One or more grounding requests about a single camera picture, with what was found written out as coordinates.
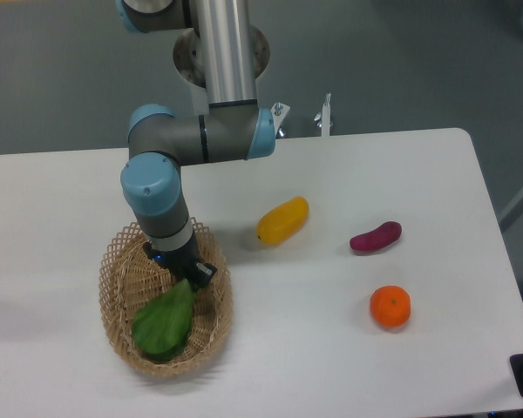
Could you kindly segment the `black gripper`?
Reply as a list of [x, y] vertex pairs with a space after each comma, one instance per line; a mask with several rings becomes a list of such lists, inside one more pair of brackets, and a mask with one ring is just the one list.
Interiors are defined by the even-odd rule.
[[207, 287], [216, 275], [214, 265], [199, 261], [200, 254], [194, 234], [175, 250], [156, 250], [148, 241], [143, 244], [142, 249], [146, 257], [159, 267], [169, 270], [179, 280], [187, 279], [194, 292]]

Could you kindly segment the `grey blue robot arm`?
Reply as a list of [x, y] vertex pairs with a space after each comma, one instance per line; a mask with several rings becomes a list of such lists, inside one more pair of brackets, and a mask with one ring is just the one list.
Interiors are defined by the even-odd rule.
[[176, 118], [163, 105], [140, 106], [130, 119], [129, 160], [120, 174], [126, 202], [147, 239], [147, 257], [198, 290], [209, 284], [217, 269], [200, 256], [182, 191], [181, 167], [264, 158], [275, 150], [272, 112], [257, 101], [248, 4], [118, 1], [116, 5], [128, 30], [191, 29], [200, 40], [207, 113]]

